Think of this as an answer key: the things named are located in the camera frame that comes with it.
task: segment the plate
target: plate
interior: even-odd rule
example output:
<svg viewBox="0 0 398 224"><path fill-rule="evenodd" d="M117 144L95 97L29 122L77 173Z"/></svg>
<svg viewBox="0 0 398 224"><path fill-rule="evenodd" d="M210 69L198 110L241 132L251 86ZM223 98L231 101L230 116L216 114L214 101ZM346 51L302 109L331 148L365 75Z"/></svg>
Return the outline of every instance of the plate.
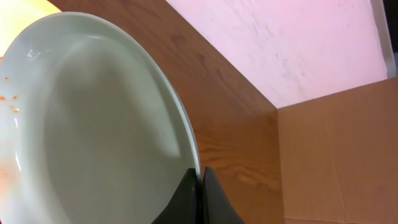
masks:
<svg viewBox="0 0 398 224"><path fill-rule="evenodd" d="M171 84L96 16L61 12L18 35L0 64L0 117L3 224L150 223L188 168L200 176Z"/></svg>

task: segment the yellow object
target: yellow object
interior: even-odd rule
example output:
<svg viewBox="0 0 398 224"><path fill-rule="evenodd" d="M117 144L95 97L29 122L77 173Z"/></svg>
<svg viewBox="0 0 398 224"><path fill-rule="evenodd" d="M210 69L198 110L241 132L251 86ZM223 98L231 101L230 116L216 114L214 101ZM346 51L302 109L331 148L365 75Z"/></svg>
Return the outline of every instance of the yellow object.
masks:
<svg viewBox="0 0 398 224"><path fill-rule="evenodd" d="M0 0L0 57L27 26L56 12L46 0Z"/></svg>

